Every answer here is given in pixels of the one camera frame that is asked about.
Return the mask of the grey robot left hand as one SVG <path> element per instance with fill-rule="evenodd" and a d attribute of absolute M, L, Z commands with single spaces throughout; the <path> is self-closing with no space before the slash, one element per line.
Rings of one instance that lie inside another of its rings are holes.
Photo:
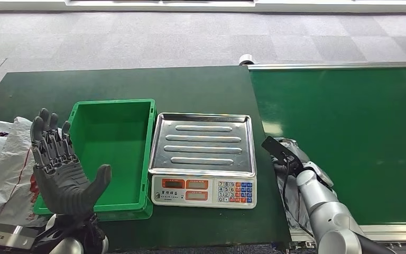
<path fill-rule="evenodd" d="M 93 212 L 94 205 L 112 179 L 110 165 L 97 169 L 90 181 L 75 153 L 65 121 L 42 108 L 30 128 L 31 151 L 35 161 L 33 174 L 46 207 L 55 214 L 82 215 Z"/>

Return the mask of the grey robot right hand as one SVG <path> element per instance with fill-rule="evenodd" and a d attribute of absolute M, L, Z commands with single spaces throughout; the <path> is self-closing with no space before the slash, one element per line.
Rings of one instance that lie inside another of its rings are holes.
<path fill-rule="evenodd" d="M 277 174 L 279 175 L 291 175 L 296 177 L 297 176 L 297 171 L 300 167 L 300 164 L 296 161 L 296 159 L 293 156 L 290 156 L 289 159 L 289 164 L 287 164 L 287 161 L 284 160 L 279 160 L 278 158 L 272 156 L 272 163 L 274 170 Z"/>

